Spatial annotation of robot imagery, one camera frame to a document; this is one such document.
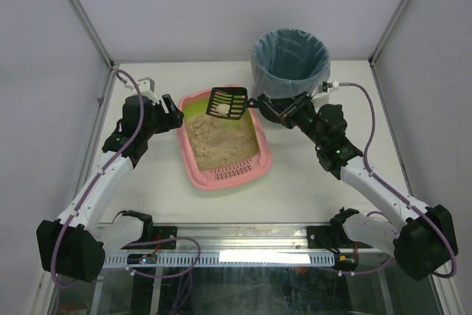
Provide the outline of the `black bin with blue liner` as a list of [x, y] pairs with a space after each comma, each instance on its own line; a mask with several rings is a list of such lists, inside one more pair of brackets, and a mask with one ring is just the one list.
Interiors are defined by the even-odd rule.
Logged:
[[298, 29], [272, 30], [262, 35], [251, 54], [254, 79], [251, 96], [271, 99], [313, 92], [330, 77], [330, 55], [315, 35]]

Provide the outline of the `pink cat litter box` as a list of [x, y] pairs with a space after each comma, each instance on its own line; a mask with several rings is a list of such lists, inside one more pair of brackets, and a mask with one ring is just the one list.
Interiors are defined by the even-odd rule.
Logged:
[[[180, 99], [178, 108], [184, 112], [184, 120], [196, 114], [206, 113], [210, 92], [210, 89], [205, 89]], [[183, 124], [177, 130], [184, 166], [190, 181], [195, 187], [206, 191], [222, 190], [245, 184], [268, 172], [272, 164], [272, 155], [256, 110], [253, 108], [247, 110], [241, 119], [251, 122], [257, 137], [259, 152], [241, 162], [210, 170], [198, 168], [185, 125]]]

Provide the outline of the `beige litter clump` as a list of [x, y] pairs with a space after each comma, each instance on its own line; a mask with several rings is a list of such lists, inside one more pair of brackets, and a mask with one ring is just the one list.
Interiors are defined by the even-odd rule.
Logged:
[[216, 108], [217, 113], [220, 115], [227, 115], [229, 113], [230, 105], [228, 104], [219, 104]]

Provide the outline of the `black slotted litter scoop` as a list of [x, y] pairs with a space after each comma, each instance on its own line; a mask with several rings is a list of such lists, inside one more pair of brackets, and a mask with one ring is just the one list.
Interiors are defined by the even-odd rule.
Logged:
[[[227, 115], [217, 113], [219, 104], [230, 105]], [[206, 107], [206, 115], [222, 120], [240, 120], [250, 108], [258, 108], [257, 101], [250, 98], [246, 88], [241, 86], [213, 87]]]

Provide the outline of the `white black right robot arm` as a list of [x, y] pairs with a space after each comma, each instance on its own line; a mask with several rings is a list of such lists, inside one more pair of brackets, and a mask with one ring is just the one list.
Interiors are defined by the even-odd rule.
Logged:
[[436, 274], [446, 263], [451, 270], [444, 276], [455, 275], [458, 248], [450, 212], [442, 205], [430, 207], [382, 178], [369, 164], [367, 152], [347, 138], [341, 105], [315, 108], [308, 93], [285, 99], [260, 95], [257, 104], [284, 127], [297, 127], [314, 143], [323, 169], [362, 194], [386, 218], [380, 222], [359, 211], [340, 212], [334, 221], [349, 240], [381, 250], [414, 280]]

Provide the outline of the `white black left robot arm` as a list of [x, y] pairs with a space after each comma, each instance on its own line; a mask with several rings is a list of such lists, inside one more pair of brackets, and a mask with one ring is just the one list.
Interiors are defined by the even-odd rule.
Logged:
[[36, 230], [45, 271], [90, 283], [108, 256], [130, 243], [154, 240], [153, 218], [144, 212], [126, 210], [107, 227], [99, 223], [119, 184], [148, 150], [149, 140], [180, 128], [183, 118], [168, 94], [159, 101], [137, 95], [125, 99], [122, 117], [105, 140], [95, 171], [72, 203]]

